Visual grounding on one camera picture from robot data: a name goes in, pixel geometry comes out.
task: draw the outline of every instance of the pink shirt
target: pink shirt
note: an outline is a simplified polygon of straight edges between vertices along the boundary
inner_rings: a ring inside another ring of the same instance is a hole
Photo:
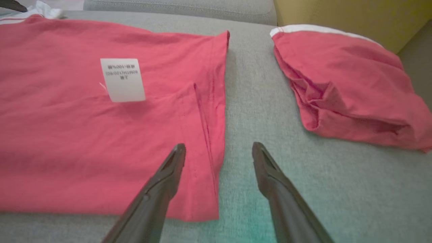
[[[32,16],[0,36],[0,211],[122,214],[185,143],[167,217],[218,219],[229,32]],[[138,59],[146,101],[113,103],[101,58]]]
[[[432,114],[414,93],[398,56],[365,37],[320,26],[284,26],[271,35],[307,130],[432,149]]]

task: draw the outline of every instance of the yellow wall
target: yellow wall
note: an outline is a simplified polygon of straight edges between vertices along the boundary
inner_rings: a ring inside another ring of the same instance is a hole
[[[432,0],[274,0],[278,25],[315,24],[366,36],[397,53],[432,18]]]

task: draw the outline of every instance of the white care label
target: white care label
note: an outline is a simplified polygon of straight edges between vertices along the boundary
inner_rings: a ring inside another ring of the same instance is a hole
[[[138,59],[101,58],[101,65],[112,102],[146,100]]]

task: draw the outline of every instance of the white stripe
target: white stripe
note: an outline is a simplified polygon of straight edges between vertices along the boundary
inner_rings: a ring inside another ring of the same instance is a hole
[[[279,32],[284,32],[284,33],[292,33],[292,32],[299,32],[299,31],[312,31],[312,32],[320,32],[320,33],[332,33],[332,34],[340,34],[340,35],[346,35],[349,37],[354,37],[354,38],[360,38],[360,39],[364,39],[373,43],[376,43],[378,45],[380,45],[379,43],[361,36],[361,35],[357,35],[357,34],[353,34],[353,33],[347,33],[344,32],[342,30],[338,30],[338,29],[332,29],[332,28],[328,28],[328,27],[323,27],[323,26],[315,26],[315,25],[289,25],[289,26],[284,26],[284,27],[277,27],[274,28],[270,31],[270,36],[273,37],[275,34],[279,33]]]

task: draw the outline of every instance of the sofa cushion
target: sofa cushion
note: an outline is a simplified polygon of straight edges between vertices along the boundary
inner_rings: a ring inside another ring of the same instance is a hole
[[[276,242],[258,190],[252,144],[262,142],[334,242],[430,242],[432,153],[319,137],[306,131],[273,54],[273,26],[155,13],[65,13],[148,29],[231,32],[226,60],[225,157],[218,221],[166,220],[162,243]],[[116,216],[0,214],[2,242],[100,242]]]
[[[276,25],[273,0],[85,0],[84,10],[169,13]]]

